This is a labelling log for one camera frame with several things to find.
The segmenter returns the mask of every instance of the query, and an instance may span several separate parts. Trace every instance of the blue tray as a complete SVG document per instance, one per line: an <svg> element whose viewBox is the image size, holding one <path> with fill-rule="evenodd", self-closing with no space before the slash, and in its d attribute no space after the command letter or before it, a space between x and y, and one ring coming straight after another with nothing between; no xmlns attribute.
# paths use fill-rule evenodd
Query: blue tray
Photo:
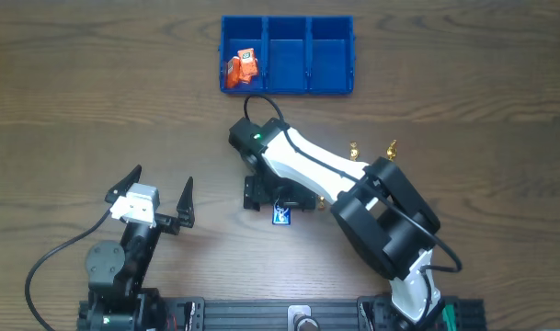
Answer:
<svg viewBox="0 0 560 331"><path fill-rule="evenodd" d="M355 81L353 17L222 17L220 88L224 93L348 94ZM226 63L253 48L259 75L224 86Z"/></svg>

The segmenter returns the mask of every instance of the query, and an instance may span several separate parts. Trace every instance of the tabletop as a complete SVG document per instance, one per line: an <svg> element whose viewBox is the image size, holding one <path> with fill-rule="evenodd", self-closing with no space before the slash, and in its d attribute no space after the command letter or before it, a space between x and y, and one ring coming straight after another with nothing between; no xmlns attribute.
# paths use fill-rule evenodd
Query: tabletop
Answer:
<svg viewBox="0 0 560 331"><path fill-rule="evenodd" d="M439 215L464 270L443 295L485 300L491 329L560 328L560 1L0 0L0 330L39 330L30 267L89 228L109 187L141 182L173 213L194 177L196 224L163 235L146 287L206 299L356 298L390 290L329 211L243 210L248 169L229 145L242 97L218 86L222 15L351 15L355 89L282 96L308 140L385 155ZM253 121L274 115L253 102ZM74 329L86 252L106 221L32 282L43 317ZM450 263L437 249L435 261Z"/></svg>

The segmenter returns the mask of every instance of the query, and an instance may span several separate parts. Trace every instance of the wood grain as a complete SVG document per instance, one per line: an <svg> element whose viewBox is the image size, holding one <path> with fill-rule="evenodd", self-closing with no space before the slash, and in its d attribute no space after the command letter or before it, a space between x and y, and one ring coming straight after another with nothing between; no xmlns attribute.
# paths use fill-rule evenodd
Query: wood grain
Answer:
<svg viewBox="0 0 560 331"><path fill-rule="evenodd" d="M0 1L0 330L38 330L23 284L84 231L136 164L172 212L195 178L197 221L163 236L146 286L207 299L354 298L389 285L328 212L242 210L247 170L226 139L242 98L217 87L221 15L353 15L349 97L277 97L288 122L397 163L440 216L465 270L444 294L486 300L491 329L560 328L560 1ZM252 117L272 115L255 101ZM83 263L120 223L50 259L32 293L74 329ZM445 263L438 252L436 259Z"/></svg>

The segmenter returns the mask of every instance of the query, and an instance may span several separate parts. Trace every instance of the wooden surface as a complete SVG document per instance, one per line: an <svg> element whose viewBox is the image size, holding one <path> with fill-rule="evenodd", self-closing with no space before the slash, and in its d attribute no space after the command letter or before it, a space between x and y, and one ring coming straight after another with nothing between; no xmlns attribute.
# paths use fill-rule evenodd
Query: wooden surface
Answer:
<svg viewBox="0 0 560 331"><path fill-rule="evenodd" d="M194 176L197 221L164 235L145 282L166 296L355 298L389 291L329 212L242 210L226 141L241 97L218 89L221 15L353 15L350 97L278 97L312 142L397 163L463 259L446 295L484 298L491 329L560 328L560 1L0 0L0 330L38 330L24 279L91 226L135 165L172 213ZM253 104L252 117L272 111ZM86 298L96 233L50 259L32 293L57 329ZM438 251L436 260L447 262Z"/></svg>

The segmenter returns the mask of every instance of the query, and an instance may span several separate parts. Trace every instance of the wire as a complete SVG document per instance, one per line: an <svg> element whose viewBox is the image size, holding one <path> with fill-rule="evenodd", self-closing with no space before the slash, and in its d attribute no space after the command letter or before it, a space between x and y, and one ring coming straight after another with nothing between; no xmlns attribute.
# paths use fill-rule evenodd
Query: wire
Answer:
<svg viewBox="0 0 560 331"><path fill-rule="evenodd" d="M93 233L106 220L108 215L110 215L110 209L108 209L106 212L104 212L104 215L102 215L102 217L99 219L99 221L97 221L96 224L94 224L94 226L92 226L87 231L83 232L82 234L80 234L78 236L75 236L72 239L69 239L66 242L54 247L49 253L42 256L37 261L37 263L34 264L34 266L32 266L32 269L30 270L29 275L26 277L26 282L24 283L24 296L26 297L26 303L29 305L29 308L30 308L30 311L32 312L32 315L34 315L34 318L36 318L37 321L39 321L39 323L42 325L42 327L45 328L45 330L54 331L53 328L42 318L42 316L40 316L39 312L34 307L34 303L32 302L32 297L30 296L30 283L32 282L32 278L34 277L34 273L37 272L37 269L40 267L40 265L42 265L42 263L44 263L44 261L49 259L49 257L52 257L53 255L55 255L60 250L66 248L67 246L69 246L71 244L76 243L80 239L83 239L83 238L87 237L89 234Z"/></svg>
<svg viewBox="0 0 560 331"><path fill-rule="evenodd" d="M433 244L441 247L441 249L445 252L445 254L447 254L450 257L450 259L453 260L453 263L455 263L455 268L443 267L443 266L431 266L431 265L426 265L426 266L423 266L423 267L420 268L420 273L423 276L423 279L425 280L425 285L427 286L426 307L425 307L425 309L423 311L423 314L421 315L420 319L417 321L417 324L422 323L423 320L425 319L425 317L427 316L428 312L429 312L430 301L431 301L431 287L430 287L429 278L427 277L427 270L435 270L435 271L450 272L450 273L460 272L463 268L463 265L462 265L462 261L459 259L459 257L455 254L455 252L453 252L453 250L447 244L445 244L442 240L440 240L435 234L432 234L431 232L429 232L429 230L425 229L422 225L420 225L415 220L413 220L410 216L408 216L406 213L401 211L398 207L396 207L392 202L390 202L382 193L378 192L375 188L372 188L367 184L361 183L361 181L359 179L353 177L352 175L346 173L345 171L339 170L339 169L337 169L337 168L335 168L331 165L326 164L325 162L323 162L321 160L316 159L315 157L309 155L308 153L301 150L298 146L296 146L296 144L290 139L290 135L288 134L288 129L287 129L288 125L286 123L286 120L283 117L283 114L281 113L280 107L270 97L265 96L265 95L249 95L249 96L247 96L245 98L245 103L243 104L243 111L245 113L245 118L247 120L250 120L249 119L249 114L248 114L248 111L247 111L247 104L248 104L249 99L251 97L261 97L262 99L265 99L276 110L276 112L278 113L278 117L280 117L280 121L283 124L283 128L281 128L281 130L283 131L283 134L286 137L286 141L288 141L291 148L293 148L293 150L296 153L301 154L302 156L309 159L310 161L313 161L314 163L316 163L316 164L318 164L318 165L320 165L320 166L322 166L322 167L340 175L341 177L349 179L350 181L352 181L352 182L356 183L357 185L361 186L361 188L363 190L370 193L371 195L373 195L373 197L377 198L378 201L383 203L386 206L386 208L393 211L398 216L402 217L403 219L410 222L413 226L415 226Z"/></svg>

